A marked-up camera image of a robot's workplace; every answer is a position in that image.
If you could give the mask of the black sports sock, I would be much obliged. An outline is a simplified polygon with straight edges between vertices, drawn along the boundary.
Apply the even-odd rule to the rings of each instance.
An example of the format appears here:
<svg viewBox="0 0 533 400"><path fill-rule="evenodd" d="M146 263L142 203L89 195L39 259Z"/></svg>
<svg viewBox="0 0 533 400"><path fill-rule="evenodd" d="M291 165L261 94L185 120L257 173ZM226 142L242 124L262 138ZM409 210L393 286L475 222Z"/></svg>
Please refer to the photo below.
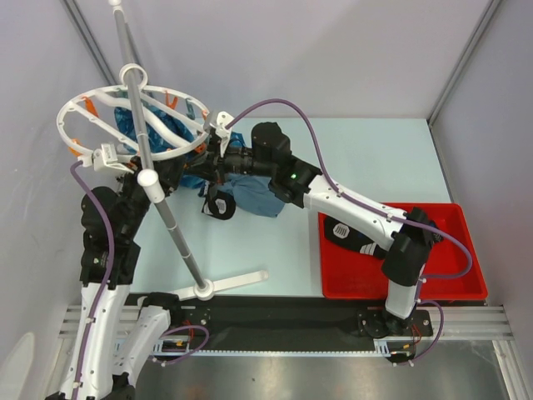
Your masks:
<svg viewBox="0 0 533 400"><path fill-rule="evenodd" d="M205 183L199 196L203 199L201 208L203 214L222 221L234 216L237 205L230 193L222 192L217 186Z"/></svg>
<svg viewBox="0 0 533 400"><path fill-rule="evenodd" d="M379 260L384 260L387 254L387 251L372 239L330 216L325 216L324 219L324 236L326 240L340 248Z"/></svg>

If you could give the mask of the white round clip hanger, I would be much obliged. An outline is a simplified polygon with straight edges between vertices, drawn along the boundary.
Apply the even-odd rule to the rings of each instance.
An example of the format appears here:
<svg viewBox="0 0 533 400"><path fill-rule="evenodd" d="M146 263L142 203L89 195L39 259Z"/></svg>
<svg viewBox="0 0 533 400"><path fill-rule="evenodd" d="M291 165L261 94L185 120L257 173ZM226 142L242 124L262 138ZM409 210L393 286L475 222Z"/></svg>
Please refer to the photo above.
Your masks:
<svg viewBox="0 0 533 400"><path fill-rule="evenodd" d="M137 64L134 72L141 79L140 97L152 160L155 162L196 156L198 153L195 152L195 148L202 143L207 145L208 142L208 135L203 131L204 120L202 118L202 110L209 112L207 106L195 97L176 89L150 85L147 72L139 64ZM179 103L175 110L166 106L165 91L179 97ZM95 117L87 111L82 99L84 96L92 99L99 117ZM190 98L194 104L196 113L194 121L187 117L186 98ZM112 141L102 144L114 145L117 154L128 155L131 158L140 157L131 104L128 99L127 88L121 79L118 85L91 89L70 99L62 106L56 117L56 126L60 138L68 147L71 146L71 141L74 138L67 132L67 118L70 116L81 117L110 135ZM78 150L84 154L89 154L100 148L101 145L90 147L81 143Z"/></svg>

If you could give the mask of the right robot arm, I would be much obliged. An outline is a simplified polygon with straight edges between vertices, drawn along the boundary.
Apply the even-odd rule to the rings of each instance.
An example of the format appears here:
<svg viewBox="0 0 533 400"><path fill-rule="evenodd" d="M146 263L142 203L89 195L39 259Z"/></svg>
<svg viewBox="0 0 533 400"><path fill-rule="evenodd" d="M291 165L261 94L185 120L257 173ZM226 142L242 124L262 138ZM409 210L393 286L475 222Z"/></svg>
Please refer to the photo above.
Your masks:
<svg viewBox="0 0 533 400"><path fill-rule="evenodd" d="M249 147L233 146L225 123L206 122L207 145L187 172L207 181L205 207L213 216L222 205L222 184L230 175L268 178L268 189L280 201L327 215L371 239L385 253L381 266L388 280L384 311L386 328L403 334L414 324L413 311L422 271L433 248L433 227L415 207L407 212L375 202L335 182L324 166L295 156L280 126L260 122Z"/></svg>

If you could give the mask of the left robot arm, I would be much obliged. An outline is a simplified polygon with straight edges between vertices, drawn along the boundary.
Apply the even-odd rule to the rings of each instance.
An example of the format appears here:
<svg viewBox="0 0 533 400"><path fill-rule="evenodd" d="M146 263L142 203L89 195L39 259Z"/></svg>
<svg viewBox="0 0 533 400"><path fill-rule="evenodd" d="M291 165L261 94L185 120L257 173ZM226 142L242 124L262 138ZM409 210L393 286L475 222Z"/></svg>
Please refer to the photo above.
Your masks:
<svg viewBox="0 0 533 400"><path fill-rule="evenodd" d="M82 199L84 251L81 259L81 313L70 363L51 399L133 399L141 370L163 333L183 324L180 298L152 292L143 300L136 324L116 347L119 320L130 294L140 255L135 243L150 202L137 177L127 176L119 191L90 188L70 167L85 192Z"/></svg>

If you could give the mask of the grey stand pole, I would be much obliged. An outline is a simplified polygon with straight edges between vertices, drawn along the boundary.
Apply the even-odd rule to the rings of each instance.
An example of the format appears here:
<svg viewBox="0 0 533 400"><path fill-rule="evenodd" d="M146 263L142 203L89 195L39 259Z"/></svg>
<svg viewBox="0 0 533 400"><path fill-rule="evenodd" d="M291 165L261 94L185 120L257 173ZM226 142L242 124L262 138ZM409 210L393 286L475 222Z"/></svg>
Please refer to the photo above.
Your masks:
<svg viewBox="0 0 533 400"><path fill-rule="evenodd" d="M135 63L132 48L128 40L126 18L122 10L122 3L120 1L111 1L109 5L112 7L123 60L123 66L120 70L120 79L127 88L137 145L139 147L142 163L142 170L138 173L137 182L144 189L148 199L158 211L160 218L164 222L172 241L182 257L183 262L186 264L189 273L192 275L195 282L192 289L194 296L202 300L210 299L214 294L214 284L201 275L197 261L193 257L192 252L177 225L177 221L167 204L165 194L159 182L159 177L153 169L154 164L149 146L147 125L140 97L141 79L134 72L134 69L137 68L137 64Z"/></svg>

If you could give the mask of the teal clothespin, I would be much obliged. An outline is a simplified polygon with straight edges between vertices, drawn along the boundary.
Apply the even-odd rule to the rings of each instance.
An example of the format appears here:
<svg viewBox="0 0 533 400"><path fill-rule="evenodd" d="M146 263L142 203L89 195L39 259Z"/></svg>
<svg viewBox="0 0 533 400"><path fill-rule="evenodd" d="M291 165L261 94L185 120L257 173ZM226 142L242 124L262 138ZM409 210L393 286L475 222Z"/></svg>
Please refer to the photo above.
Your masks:
<svg viewBox="0 0 533 400"><path fill-rule="evenodd" d="M187 117L190 118L192 121L196 119L196 113L194 104L192 103L192 100L190 98L185 99L185 104L187 108Z"/></svg>

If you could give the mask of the red plastic tray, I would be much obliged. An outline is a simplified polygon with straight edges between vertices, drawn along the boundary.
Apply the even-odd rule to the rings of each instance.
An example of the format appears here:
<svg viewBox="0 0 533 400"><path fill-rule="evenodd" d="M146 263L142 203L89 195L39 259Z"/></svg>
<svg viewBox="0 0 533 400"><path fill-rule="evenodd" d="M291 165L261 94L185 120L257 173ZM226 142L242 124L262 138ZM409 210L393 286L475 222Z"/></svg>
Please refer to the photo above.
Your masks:
<svg viewBox="0 0 533 400"><path fill-rule="evenodd" d="M394 208L407 212L418 207L426 212L430 224L450 234L465 245L472 256L471 270L454 279L427 280L421 287L423 300L448 302L482 301L488 290L471 241L461 207L455 203L394 202ZM387 295L387 278L381 271L383 260L343 249L326 240L324 219L318 215L320 234L321 287L326 298L383 300ZM437 238L423 273L452 275L467 265L466 255L451 241Z"/></svg>

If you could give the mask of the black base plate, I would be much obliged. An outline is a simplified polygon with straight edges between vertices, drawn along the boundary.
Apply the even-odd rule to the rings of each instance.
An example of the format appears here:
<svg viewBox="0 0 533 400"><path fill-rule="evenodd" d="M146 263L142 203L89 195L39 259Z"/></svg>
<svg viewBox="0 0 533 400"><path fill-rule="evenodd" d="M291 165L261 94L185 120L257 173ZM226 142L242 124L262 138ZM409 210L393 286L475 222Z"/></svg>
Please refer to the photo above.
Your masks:
<svg viewBox="0 0 533 400"><path fill-rule="evenodd" d="M207 328L206 348L220 352L330 353L370 351L376 340L431 338L437 326L426 310L401 322L381 302L322 297L216 296L181 303L172 324Z"/></svg>

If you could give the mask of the aluminium rail frame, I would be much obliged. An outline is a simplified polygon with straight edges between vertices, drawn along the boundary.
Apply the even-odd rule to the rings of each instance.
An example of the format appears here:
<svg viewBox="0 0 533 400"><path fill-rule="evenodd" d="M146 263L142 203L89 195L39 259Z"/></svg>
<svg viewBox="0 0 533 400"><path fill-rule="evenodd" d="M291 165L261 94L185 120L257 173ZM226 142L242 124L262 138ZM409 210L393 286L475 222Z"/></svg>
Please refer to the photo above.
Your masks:
<svg viewBox="0 0 533 400"><path fill-rule="evenodd" d="M185 320L206 326L211 333L230 330L248 331L258 335L289 336L291 333L349 333L357 337L405 338L416 332L427 340L441 331L442 340L511 340L513 333L502 307L443 307L417 308L403 333L386 330L381 310L377 307L234 307L188 305Z"/></svg>

